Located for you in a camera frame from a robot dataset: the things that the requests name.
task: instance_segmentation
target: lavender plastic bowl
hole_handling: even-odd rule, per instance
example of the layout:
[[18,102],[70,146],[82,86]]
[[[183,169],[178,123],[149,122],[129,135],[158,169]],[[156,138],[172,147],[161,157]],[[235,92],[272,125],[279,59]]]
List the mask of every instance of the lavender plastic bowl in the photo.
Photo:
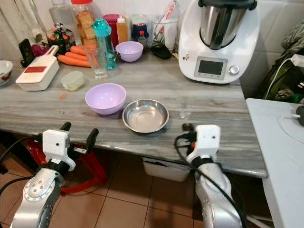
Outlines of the lavender plastic bowl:
[[126,41],[116,46],[120,58],[126,62],[134,62],[142,56],[143,45],[134,41]]
[[94,112],[109,115],[123,106],[126,95],[121,85],[104,83],[91,88],[85,95],[85,102]]

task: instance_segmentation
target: gray marble counter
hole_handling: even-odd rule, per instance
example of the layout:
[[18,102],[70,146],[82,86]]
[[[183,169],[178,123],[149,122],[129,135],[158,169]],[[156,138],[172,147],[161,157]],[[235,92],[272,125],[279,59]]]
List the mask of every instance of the gray marble counter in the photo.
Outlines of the gray marble counter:
[[[85,84],[74,92],[65,90],[60,79],[68,72],[84,73]],[[26,92],[17,84],[22,69],[14,67],[11,80],[0,88],[0,128],[4,131],[37,134],[59,128],[65,121],[72,123],[71,140],[84,143],[90,131],[100,131],[96,145],[180,162],[173,142],[181,134],[181,125],[216,124],[221,127],[218,161],[227,171],[266,177],[266,167],[257,137],[239,85],[212,85],[188,80],[179,69],[175,58],[161,60],[144,54],[135,63],[119,62],[104,82],[118,83],[127,91],[125,106],[138,99],[154,99],[163,103],[170,119],[162,130],[138,134],[126,128],[122,111],[110,116],[98,116],[85,103],[85,94],[99,84],[89,68],[60,65],[57,75],[45,91]],[[190,112],[185,119],[179,113],[185,105]]]

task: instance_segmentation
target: white kitchen appliance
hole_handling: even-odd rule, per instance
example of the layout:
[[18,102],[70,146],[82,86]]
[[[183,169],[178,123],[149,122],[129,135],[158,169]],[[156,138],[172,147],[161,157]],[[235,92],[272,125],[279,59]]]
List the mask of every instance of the white kitchen appliance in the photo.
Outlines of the white kitchen appliance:
[[259,34],[256,0],[193,0],[180,30],[179,65],[193,80],[225,84],[243,75]]
[[16,83],[26,91],[45,90],[59,70],[57,58],[54,56],[58,49],[57,45],[53,45],[47,53],[35,58],[17,78]]

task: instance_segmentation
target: yellow bottle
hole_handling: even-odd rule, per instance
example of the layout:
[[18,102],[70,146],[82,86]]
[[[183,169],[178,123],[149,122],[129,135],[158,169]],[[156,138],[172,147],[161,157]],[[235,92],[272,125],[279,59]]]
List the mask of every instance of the yellow bottle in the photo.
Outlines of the yellow bottle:
[[128,41],[128,26],[125,22],[125,19],[119,15],[119,18],[117,19],[117,35],[118,35],[118,43],[122,43],[125,41]]

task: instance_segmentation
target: small plastic box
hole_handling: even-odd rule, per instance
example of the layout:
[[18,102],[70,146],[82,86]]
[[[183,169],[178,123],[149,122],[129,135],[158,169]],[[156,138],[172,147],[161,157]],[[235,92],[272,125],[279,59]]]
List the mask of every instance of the small plastic box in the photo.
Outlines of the small plastic box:
[[190,173],[187,165],[142,157],[145,172],[154,177],[183,182]]
[[62,86],[69,91],[77,90],[84,83],[84,74],[80,71],[72,71],[61,79]]

